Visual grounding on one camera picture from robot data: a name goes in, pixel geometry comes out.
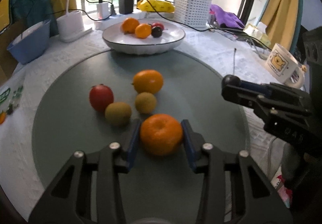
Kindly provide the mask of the dark plum with stem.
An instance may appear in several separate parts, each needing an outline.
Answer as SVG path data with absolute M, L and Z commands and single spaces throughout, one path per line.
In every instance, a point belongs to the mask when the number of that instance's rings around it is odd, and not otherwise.
M 151 29 L 151 36 L 154 38 L 160 38 L 162 36 L 163 29 L 159 26 L 154 26 Z

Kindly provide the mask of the large red tomato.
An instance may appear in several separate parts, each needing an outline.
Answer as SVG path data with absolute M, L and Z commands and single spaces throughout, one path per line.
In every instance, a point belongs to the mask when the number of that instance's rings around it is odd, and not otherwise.
M 164 30 L 164 25 L 160 22 L 154 22 L 152 25 L 151 25 L 152 28 L 154 27 L 159 27 L 162 31 Z

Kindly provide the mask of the orange mandarin with stem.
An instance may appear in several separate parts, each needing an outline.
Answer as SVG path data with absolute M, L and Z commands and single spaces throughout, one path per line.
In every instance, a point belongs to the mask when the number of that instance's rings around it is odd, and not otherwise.
M 148 36 L 151 35 L 152 28 L 151 25 L 148 23 L 139 24 L 135 28 L 135 36 L 139 39 L 146 39 Z

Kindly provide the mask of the yellow-green tissue pack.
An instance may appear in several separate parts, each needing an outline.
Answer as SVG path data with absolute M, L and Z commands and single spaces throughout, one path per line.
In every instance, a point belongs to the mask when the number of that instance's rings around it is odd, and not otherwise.
M 266 34 L 266 27 L 267 25 L 265 25 L 262 22 L 259 22 L 257 26 L 251 23 L 247 23 L 247 25 L 244 28 L 244 32 L 262 42 L 266 47 L 270 47 L 271 41 L 268 35 Z

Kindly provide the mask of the purple cloth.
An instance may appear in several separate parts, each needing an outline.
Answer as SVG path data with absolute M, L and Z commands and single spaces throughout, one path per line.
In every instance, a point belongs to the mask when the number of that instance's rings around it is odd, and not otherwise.
M 227 12 L 216 4 L 210 6 L 210 16 L 211 22 L 216 22 L 222 28 L 244 29 L 245 27 L 234 13 Z

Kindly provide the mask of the white perforated basket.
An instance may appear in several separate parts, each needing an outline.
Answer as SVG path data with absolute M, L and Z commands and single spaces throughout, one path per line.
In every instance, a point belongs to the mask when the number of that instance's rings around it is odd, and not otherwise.
M 173 19 L 193 28 L 204 28 L 212 0 L 174 0 Z

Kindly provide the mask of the yellow-green fruit right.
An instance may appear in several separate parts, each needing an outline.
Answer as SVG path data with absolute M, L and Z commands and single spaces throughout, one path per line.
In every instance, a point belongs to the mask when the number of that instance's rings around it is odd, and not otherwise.
M 143 92 L 135 98 L 135 108 L 140 114 L 149 114 L 157 106 L 157 99 L 152 93 Z

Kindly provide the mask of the yellow-green fruit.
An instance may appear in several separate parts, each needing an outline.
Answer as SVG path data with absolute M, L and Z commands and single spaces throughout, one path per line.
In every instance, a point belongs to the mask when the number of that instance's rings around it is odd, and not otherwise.
M 149 114 L 157 106 L 157 99 L 152 93 L 143 92 L 135 98 L 135 108 L 140 114 Z
M 114 102 L 105 109 L 105 119 L 114 126 L 120 127 L 129 123 L 132 115 L 130 105 L 125 102 Z

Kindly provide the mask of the yellow-green fruit left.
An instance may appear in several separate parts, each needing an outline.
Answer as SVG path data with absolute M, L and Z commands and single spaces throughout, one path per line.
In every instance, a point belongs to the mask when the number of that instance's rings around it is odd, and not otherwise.
M 114 126 L 120 127 L 129 123 L 132 115 L 130 105 L 125 102 L 114 102 L 105 109 L 105 119 Z

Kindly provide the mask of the yellow snack packet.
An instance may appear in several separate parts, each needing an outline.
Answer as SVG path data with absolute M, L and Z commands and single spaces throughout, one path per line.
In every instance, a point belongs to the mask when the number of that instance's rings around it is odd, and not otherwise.
M 174 12 L 175 7 L 172 3 L 158 0 L 140 0 L 136 7 L 141 11 L 146 12 Z

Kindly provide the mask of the printed fruit plastic bag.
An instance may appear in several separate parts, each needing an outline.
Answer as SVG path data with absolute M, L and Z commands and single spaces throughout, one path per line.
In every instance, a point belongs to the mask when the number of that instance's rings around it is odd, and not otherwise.
M 26 73 L 17 72 L 3 86 L 1 86 L 1 124 L 5 122 L 9 115 L 19 107 L 24 91 L 24 81 Z

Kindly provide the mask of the white power strip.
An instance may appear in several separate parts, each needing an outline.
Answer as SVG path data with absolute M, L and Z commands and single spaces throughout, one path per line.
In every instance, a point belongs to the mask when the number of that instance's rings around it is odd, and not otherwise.
M 159 16 L 156 12 L 145 12 L 145 11 L 135 11 L 131 14 L 116 14 L 109 17 L 107 20 L 94 21 L 94 26 L 96 30 L 105 30 L 107 27 L 110 27 L 117 23 L 122 23 L 126 18 L 134 18 L 137 20 L 161 20 L 163 17 L 166 19 L 172 19 L 174 16 L 173 12 L 161 12 Z

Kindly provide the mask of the white charger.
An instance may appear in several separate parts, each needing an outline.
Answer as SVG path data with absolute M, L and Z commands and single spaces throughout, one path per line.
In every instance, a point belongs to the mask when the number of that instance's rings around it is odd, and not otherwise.
M 110 10 L 109 10 L 108 2 L 98 3 L 96 6 L 97 6 L 97 18 L 99 20 L 103 20 L 109 17 Z

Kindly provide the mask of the blue bowl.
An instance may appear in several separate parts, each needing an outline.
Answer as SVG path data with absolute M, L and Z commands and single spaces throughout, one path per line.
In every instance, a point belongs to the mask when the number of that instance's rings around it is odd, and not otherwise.
M 22 65 L 40 57 L 49 45 L 50 22 L 41 21 L 26 29 L 7 46 L 7 51 Z

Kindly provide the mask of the tablet with yellow screen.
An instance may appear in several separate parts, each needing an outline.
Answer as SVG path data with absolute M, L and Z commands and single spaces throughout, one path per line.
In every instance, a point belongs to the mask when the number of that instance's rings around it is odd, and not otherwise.
M 5 31 L 11 24 L 10 0 L 0 2 L 0 32 Z

